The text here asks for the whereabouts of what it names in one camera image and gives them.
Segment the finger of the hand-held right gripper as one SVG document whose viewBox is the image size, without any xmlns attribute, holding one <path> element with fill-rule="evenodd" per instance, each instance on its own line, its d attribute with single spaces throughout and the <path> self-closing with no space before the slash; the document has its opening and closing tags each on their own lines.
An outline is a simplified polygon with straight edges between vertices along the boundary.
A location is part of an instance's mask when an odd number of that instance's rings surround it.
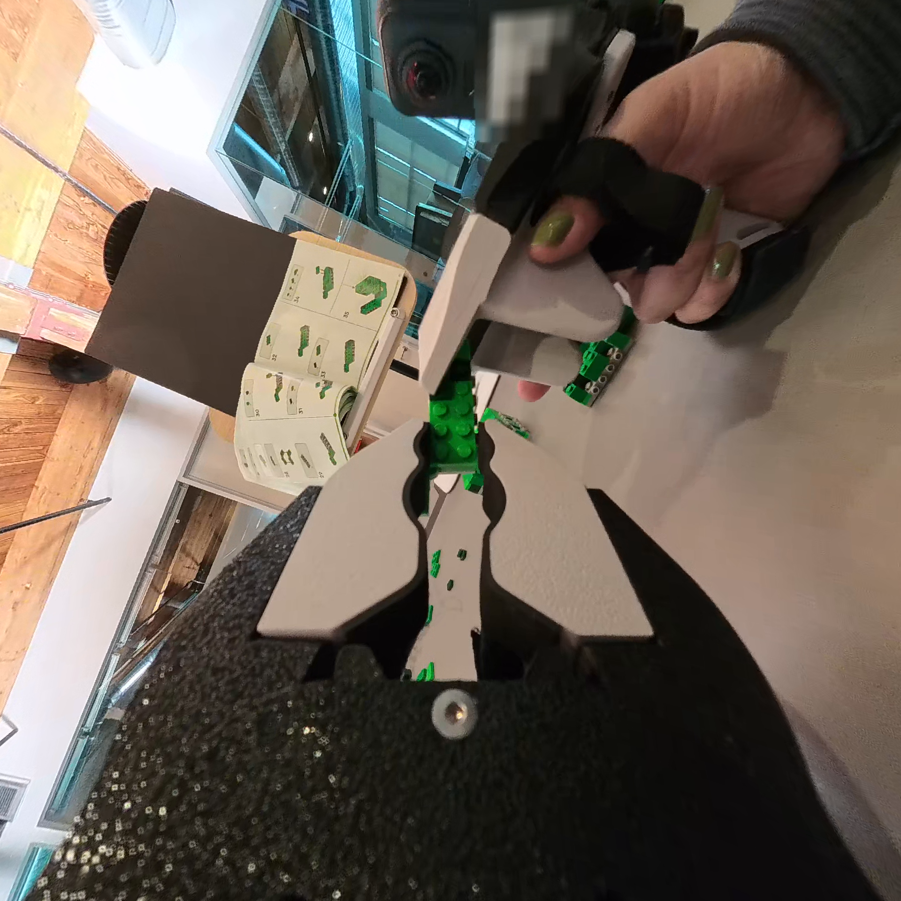
<svg viewBox="0 0 901 901">
<path fill-rule="evenodd" d="M 463 224 L 419 326 L 419 382 L 437 392 L 460 344 L 487 300 L 512 236 L 479 213 Z"/>
<path fill-rule="evenodd" d="M 546 266 L 515 248 L 477 313 L 488 327 L 473 367 L 531 382 L 569 382 L 580 369 L 581 345 L 615 332 L 624 310 L 622 294 L 589 253 Z"/>
</svg>

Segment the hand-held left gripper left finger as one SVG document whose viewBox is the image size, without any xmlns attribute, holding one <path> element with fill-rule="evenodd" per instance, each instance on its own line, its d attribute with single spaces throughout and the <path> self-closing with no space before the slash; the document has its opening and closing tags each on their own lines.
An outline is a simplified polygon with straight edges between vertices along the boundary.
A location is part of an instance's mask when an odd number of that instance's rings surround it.
<svg viewBox="0 0 901 901">
<path fill-rule="evenodd" d="M 368 648 L 399 680 L 429 613 L 426 422 L 353 456 L 321 488 L 257 625 L 259 637 L 318 643 L 315 678 L 341 649 Z"/>
</svg>

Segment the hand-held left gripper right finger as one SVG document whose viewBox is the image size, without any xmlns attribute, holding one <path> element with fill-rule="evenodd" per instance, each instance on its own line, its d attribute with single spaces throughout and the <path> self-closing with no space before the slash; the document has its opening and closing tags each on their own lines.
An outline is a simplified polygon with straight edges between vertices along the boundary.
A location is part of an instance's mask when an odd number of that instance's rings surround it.
<svg viewBox="0 0 901 901">
<path fill-rule="evenodd" d="M 589 490 L 506 428 L 479 430 L 485 531 L 479 680 L 519 680 L 537 659 L 564 666 L 595 642 L 654 636 Z"/>
</svg>

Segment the wide green studded plate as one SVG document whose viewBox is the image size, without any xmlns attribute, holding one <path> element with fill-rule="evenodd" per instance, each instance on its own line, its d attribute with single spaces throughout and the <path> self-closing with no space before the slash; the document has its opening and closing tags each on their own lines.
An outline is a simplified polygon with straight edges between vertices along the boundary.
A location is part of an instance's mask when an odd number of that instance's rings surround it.
<svg viewBox="0 0 901 901">
<path fill-rule="evenodd" d="M 478 419 L 472 377 L 446 378 L 429 401 L 429 473 L 462 476 L 463 486 L 480 493 Z"/>
</svg>

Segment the person's right forearm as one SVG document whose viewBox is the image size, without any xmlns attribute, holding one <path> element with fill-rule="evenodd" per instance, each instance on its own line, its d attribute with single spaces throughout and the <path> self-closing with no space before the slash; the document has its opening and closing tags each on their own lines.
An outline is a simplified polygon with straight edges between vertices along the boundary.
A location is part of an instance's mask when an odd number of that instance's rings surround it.
<svg viewBox="0 0 901 901">
<path fill-rule="evenodd" d="M 818 85 L 846 131 L 846 161 L 899 133 L 898 1 L 740 1 L 694 52 L 727 41 L 769 47 Z"/>
</svg>

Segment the person's right hand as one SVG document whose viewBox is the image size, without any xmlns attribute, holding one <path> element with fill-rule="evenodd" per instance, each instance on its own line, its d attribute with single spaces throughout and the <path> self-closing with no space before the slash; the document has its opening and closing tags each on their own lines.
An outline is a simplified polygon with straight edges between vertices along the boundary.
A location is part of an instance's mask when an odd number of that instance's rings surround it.
<svg viewBox="0 0 901 901">
<path fill-rule="evenodd" d="M 836 172 L 845 141 L 815 84 L 777 51 L 742 42 L 717 44 L 637 87 L 603 135 L 713 190 L 673 267 L 613 274 L 645 323 L 692 324 L 719 311 L 741 268 L 738 247 L 717 240 L 722 208 L 796 219 Z"/>
</svg>

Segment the large green brick model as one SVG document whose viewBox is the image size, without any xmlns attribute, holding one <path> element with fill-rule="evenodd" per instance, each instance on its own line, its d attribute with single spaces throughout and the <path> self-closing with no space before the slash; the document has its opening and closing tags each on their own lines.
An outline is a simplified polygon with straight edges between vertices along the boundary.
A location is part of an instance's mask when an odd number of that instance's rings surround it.
<svg viewBox="0 0 901 901">
<path fill-rule="evenodd" d="M 580 345 L 579 370 L 563 389 L 570 400 L 591 407 L 602 397 L 633 348 L 636 323 L 634 311 L 625 306 L 614 332 L 603 340 Z"/>
</svg>

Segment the scattered small green bricks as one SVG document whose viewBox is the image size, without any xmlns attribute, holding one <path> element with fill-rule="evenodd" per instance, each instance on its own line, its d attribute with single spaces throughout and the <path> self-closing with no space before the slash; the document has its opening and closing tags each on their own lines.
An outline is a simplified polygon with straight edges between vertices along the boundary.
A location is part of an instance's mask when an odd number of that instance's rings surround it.
<svg viewBox="0 0 901 901">
<path fill-rule="evenodd" d="M 461 680 L 474 674 L 469 633 L 476 619 L 470 564 L 465 546 L 441 547 L 430 557 L 426 621 L 408 660 L 414 683 Z"/>
</svg>

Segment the green brick piece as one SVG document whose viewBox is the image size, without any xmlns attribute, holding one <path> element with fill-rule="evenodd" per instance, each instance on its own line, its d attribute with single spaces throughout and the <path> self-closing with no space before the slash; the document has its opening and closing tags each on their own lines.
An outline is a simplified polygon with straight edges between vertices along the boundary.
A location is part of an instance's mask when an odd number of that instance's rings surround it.
<svg viewBox="0 0 901 901">
<path fill-rule="evenodd" d="M 524 438 L 524 440 L 528 441 L 531 438 L 531 434 L 529 430 L 524 426 L 523 422 L 520 422 L 518 419 L 508 413 L 498 411 L 492 407 L 486 407 L 480 417 L 479 425 L 492 421 L 499 422 L 504 428 L 519 435 L 520 437 Z"/>
</svg>

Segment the glass partition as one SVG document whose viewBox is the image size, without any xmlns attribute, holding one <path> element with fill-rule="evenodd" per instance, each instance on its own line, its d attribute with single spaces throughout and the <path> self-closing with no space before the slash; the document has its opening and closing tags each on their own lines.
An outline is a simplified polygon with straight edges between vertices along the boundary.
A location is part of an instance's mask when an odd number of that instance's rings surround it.
<svg viewBox="0 0 901 901">
<path fill-rule="evenodd" d="M 474 160 L 473 121 L 389 99 L 377 2 L 265 2 L 209 154 L 251 219 L 314 231 L 433 284 Z"/>
</svg>

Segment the dark rectangular panel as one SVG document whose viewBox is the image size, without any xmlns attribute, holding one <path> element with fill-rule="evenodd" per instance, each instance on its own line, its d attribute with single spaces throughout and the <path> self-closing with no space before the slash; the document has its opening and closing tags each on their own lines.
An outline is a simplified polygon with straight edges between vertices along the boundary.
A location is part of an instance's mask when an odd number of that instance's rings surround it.
<svg viewBox="0 0 901 901">
<path fill-rule="evenodd" d="M 87 355 L 233 415 L 296 240 L 154 188 Z"/>
</svg>

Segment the thin black rod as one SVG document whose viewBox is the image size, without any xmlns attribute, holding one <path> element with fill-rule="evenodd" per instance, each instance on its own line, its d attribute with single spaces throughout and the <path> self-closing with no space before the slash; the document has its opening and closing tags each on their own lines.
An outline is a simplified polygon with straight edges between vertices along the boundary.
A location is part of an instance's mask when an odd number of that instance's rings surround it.
<svg viewBox="0 0 901 901">
<path fill-rule="evenodd" d="M 67 517 L 70 515 L 81 514 L 82 512 L 85 512 L 87 510 L 91 510 L 96 507 L 100 507 L 100 506 L 102 507 L 104 505 L 107 505 L 111 501 L 112 501 L 112 498 L 108 497 L 108 496 L 104 497 L 104 498 L 99 498 L 99 499 L 87 500 L 81 504 L 77 504 L 77 505 L 71 506 L 69 508 L 65 508 L 65 509 L 62 509 L 59 511 L 55 511 L 55 512 L 44 513 L 42 515 L 33 516 L 31 518 L 22 520 L 16 524 L 9 524 L 6 526 L 2 526 L 0 529 L 0 533 L 2 536 L 5 536 L 7 534 L 12 534 L 14 532 L 17 532 L 17 531 L 22 530 L 27 527 L 31 527 L 33 525 L 48 523 L 53 520 L 60 519 L 62 517 Z"/>
</svg>

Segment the black round base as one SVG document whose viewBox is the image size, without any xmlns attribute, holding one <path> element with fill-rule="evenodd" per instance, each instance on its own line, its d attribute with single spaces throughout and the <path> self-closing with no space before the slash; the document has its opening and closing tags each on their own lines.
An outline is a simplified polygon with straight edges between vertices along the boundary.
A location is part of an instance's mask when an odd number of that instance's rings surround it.
<svg viewBox="0 0 901 901">
<path fill-rule="evenodd" d="M 107 379 L 115 368 L 84 352 L 62 348 L 48 360 L 52 377 L 63 384 L 72 386 L 90 385 Z"/>
</svg>

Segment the black round roller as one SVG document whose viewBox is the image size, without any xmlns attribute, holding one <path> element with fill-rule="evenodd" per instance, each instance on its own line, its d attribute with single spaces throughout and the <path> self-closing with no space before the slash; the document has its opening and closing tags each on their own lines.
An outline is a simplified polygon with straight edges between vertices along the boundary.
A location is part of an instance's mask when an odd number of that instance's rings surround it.
<svg viewBox="0 0 901 901">
<path fill-rule="evenodd" d="M 103 248 L 103 267 L 109 287 L 114 286 L 121 271 L 147 204 L 147 198 L 130 203 L 115 215 L 107 230 Z"/>
</svg>

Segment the white round fixture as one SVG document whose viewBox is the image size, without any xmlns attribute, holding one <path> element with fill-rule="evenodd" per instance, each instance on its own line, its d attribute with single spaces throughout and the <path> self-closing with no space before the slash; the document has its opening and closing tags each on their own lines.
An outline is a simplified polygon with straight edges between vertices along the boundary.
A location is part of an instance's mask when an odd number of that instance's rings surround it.
<svg viewBox="0 0 901 901">
<path fill-rule="evenodd" d="M 85 1 L 84 14 L 119 62 L 146 69 L 163 59 L 176 26 L 171 1 Z"/>
</svg>

